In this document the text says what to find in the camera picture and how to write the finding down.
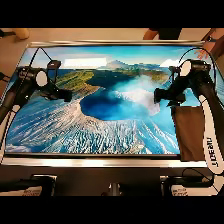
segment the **sky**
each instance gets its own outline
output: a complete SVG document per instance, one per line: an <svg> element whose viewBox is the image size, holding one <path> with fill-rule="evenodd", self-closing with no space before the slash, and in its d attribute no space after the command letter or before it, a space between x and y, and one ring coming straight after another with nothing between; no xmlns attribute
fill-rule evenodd
<svg viewBox="0 0 224 224"><path fill-rule="evenodd" d="M129 65L138 63L160 65L167 59L179 60L190 48L189 46L67 46L44 49L52 59L62 62L60 68L69 69L75 67L71 63L66 63L67 59L80 61L80 59L103 58L107 63L118 60ZM28 65L35 50L36 48L28 48L19 66ZM184 59L196 59L194 52L194 50L189 52ZM46 68L48 62L49 58L39 49L32 66Z"/></svg>

